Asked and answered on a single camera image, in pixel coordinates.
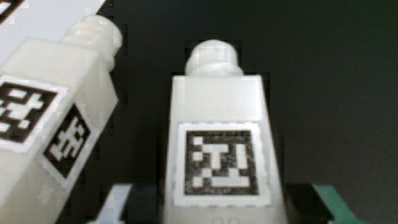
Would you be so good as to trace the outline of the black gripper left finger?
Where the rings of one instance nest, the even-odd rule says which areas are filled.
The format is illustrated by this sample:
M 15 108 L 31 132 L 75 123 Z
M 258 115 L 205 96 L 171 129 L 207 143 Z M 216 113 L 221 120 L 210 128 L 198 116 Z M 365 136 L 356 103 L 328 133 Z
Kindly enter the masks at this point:
M 157 224 L 157 222 L 157 186 L 114 184 L 98 215 L 88 224 Z

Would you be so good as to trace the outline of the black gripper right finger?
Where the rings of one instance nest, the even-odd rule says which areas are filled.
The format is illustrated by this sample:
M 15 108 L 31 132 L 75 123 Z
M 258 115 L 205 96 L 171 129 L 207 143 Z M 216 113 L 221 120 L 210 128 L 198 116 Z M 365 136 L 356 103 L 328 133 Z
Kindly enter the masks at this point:
M 358 218 L 337 188 L 326 184 L 287 185 L 287 212 L 290 224 L 370 224 Z

